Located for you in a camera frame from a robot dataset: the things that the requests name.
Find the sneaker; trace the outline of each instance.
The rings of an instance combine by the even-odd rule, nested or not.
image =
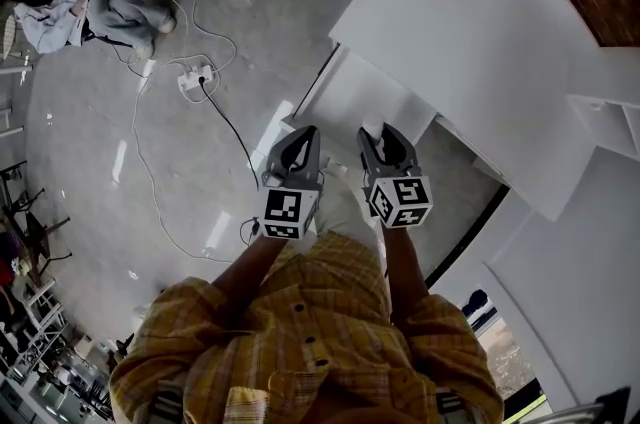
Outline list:
[[[153,48],[153,43],[147,45],[137,45],[135,47],[136,54],[141,61],[146,61],[153,56],[155,49]]]
[[[171,33],[174,29],[176,29],[176,19],[174,19],[171,15],[169,15],[169,18],[162,24],[160,24],[160,26],[158,26],[158,31],[160,31],[160,33],[164,33],[165,35],[167,33]]]

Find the seated woman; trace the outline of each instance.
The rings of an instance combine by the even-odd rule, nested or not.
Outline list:
[[[41,53],[67,42],[81,45],[85,17],[98,36],[134,46],[142,60],[153,56],[153,29],[170,33],[176,26],[167,8],[143,0],[12,0],[27,40]]]

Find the concrete floor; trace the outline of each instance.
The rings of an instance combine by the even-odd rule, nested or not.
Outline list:
[[[178,0],[188,12],[193,0]],[[297,106],[329,56],[327,34],[350,0],[198,0],[196,20],[233,38],[238,57],[222,74],[218,105],[260,161],[278,118]],[[158,42],[160,66],[183,49],[184,17]],[[229,45],[191,28],[188,53],[217,63]],[[145,64],[135,67],[144,70]],[[118,63],[110,46],[94,41],[43,57],[33,76],[27,118],[28,185],[46,195],[34,207],[43,223],[71,222],[51,237],[56,292],[69,319],[95,339],[124,338],[133,308],[186,276],[212,280],[243,250],[239,225],[255,214],[257,193],[235,136],[213,107],[180,95],[178,67],[154,75],[140,99],[140,148],[153,173],[152,188],[136,155],[132,118],[144,81]],[[436,207],[413,235],[423,273],[446,255],[480,214],[497,183],[471,167],[473,156],[433,125],[419,144]]]

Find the electrical cable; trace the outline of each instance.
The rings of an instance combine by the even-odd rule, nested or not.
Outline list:
[[[225,264],[231,264],[231,261],[227,261],[227,260],[222,260],[222,259],[216,259],[216,258],[211,258],[211,257],[202,257],[202,256],[198,256],[198,255],[193,255],[191,253],[189,253],[188,251],[186,251],[184,248],[182,248],[178,243],[176,243],[176,241],[171,237],[171,234],[169,233],[169,231],[167,230],[167,227],[164,224],[164,220],[162,219],[162,213],[160,212],[160,206],[158,204],[158,198],[157,198],[157,191],[156,191],[156,183],[155,183],[155,179],[153,178],[153,174],[151,173],[151,169],[149,168],[149,165],[147,163],[147,161],[144,159],[144,156],[142,155],[141,149],[140,149],[140,138],[138,137],[138,132],[136,130],[136,117],[138,115],[138,107],[139,107],[139,102],[140,102],[140,97],[142,96],[142,94],[144,93],[148,83],[149,83],[149,79],[151,78],[152,75],[154,75],[155,73],[159,72],[160,70],[163,70],[165,68],[167,68],[169,65],[180,65],[182,67],[183,73],[186,74],[189,67],[186,64],[186,61],[189,59],[193,59],[193,58],[197,58],[197,57],[204,57],[213,67],[213,76],[216,79],[216,84],[215,87],[213,88],[213,90],[211,90],[210,92],[207,92],[206,89],[204,88],[204,83],[201,82],[200,83],[200,87],[202,88],[204,94],[205,94],[205,98],[203,98],[200,101],[194,101],[193,99],[191,99],[186,91],[182,91],[182,96],[191,104],[200,104],[202,102],[204,102],[205,100],[210,100],[211,103],[213,104],[213,106],[216,108],[216,110],[218,111],[218,113],[220,113],[220,116],[222,116],[224,118],[224,120],[229,124],[229,126],[233,129],[233,132],[235,133],[236,137],[238,138],[238,141],[240,142],[240,145],[242,146],[242,149],[244,150],[245,154],[247,155],[247,159],[249,160],[249,166],[251,167],[251,172],[253,174],[253,177],[256,181],[256,187],[259,190],[260,189],[260,185],[258,183],[258,178],[256,175],[256,172],[253,168],[253,164],[251,163],[251,158],[247,152],[247,149],[244,146],[244,143],[242,142],[242,139],[240,138],[240,135],[238,134],[238,131],[236,130],[236,128],[233,126],[233,124],[227,119],[227,117],[222,113],[222,111],[218,108],[218,106],[215,104],[215,102],[213,101],[213,99],[211,98],[211,95],[213,95],[213,93],[218,89],[218,87],[220,86],[220,71],[223,70],[224,68],[226,68],[236,57],[237,53],[238,53],[238,49],[237,46],[235,45],[235,43],[233,42],[233,40],[231,40],[230,38],[224,36],[224,35],[219,35],[217,33],[212,33],[210,31],[207,31],[205,29],[203,29],[202,27],[200,27],[196,22],[195,22],[195,11],[196,11],[196,0],[193,0],[193,8],[191,11],[191,21],[193,23],[193,25],[195,26],[195,28],[206,34],[209,36],[213,36],[216,38],[221,38],[224,39],[226,41],[228,41],[231,46],[233,47],[233,54],[231,56],[231,58],[224,63],[220,68],[217,68],[215,66],[215,64],[213,63],[213,61],[211,60],[211,58],[209,58],[209,56],[207,56],[206,54],[195,54],[192,56],[187,56],[186,50],[187,50],[187,42],[189,39],[189,17],[187,15],[187,12],[185,11],[185,9],[180,5],[180,3],[178,3],[176,0],[171,0],[173,3],[175,3],[175,5],[180,9],[180,11],[182,11],[182,14],[184,15],[185,18],[185,37],[184,37],[184,44],[183,44],[183,56],[182,57],[177,57],[177,58],[172,58],[169,61],[167,61],[166,63],[164,63],[163,65],[161,65],[160,67],[156,68],[155,70],[151,71],[149,74],[147,75],[143,75],[143,74],[139,74],[136,71],[134,71],[131,68],[131,65],[137,63],[138,61],[140,61],[139,59],[136,60],[135,62],[133,62],[131,60],[131,55],[129,55],[129,58],[127,59],[127,61],[124,61],[121,57],[120,54],[118,53],[118,50],[115,48],[115,46],[113,47],[113,50],[116,53],[116,56],[118,58],[118,61],[121,64],[124,64],[127,66],[127,69],[132,73],[135,74],[136,76],[144,79],[144,84],[142,86],[142,88],[140,88],[140,90],[138,91],[137,95],[136,95],[136,100],[135,100],[135,106],[134,106],[134,111],[133,111],[133,121],[132,121],[132,130],[133,130],[133,134],[135,137],[135,141],[136,141],[136,150],[138,153],[138,157],[140,158],[140,160],[142,161],[142,164],[144,165],[147,174],[149,176],[149,179],[151,180],[151,189],[152,189],[152,193],[153,193],[153,202],[155,204],[155,208],[156,208],[156,214],[158,217],[158,222],[160,223],[160,227],[162,228],[162,231],[164,232],[164,234],[167,236],[167,238],[169,239],[169,241],[173,244],[173,246],[178,249],[180,252],[182,252],[183,254],[193,258],[193,259],[204,259],[204,260],[211,260],[213,262],[219,262],[219,263],[225,263]],[[254,227],[252,229],[252,235],[253,235],[253,230],[256,229],[256,224],[257,224],[257,219],[256,218],[252,218],[254,220]]]

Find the power plug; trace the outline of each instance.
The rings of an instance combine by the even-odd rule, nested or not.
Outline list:
[[[178,87],[180,91],[186,92],[194,88],[200,88],[201,84],[213,81],[213,69],[211,65],[203,67],[191,67],[188,74],[178,77]]]

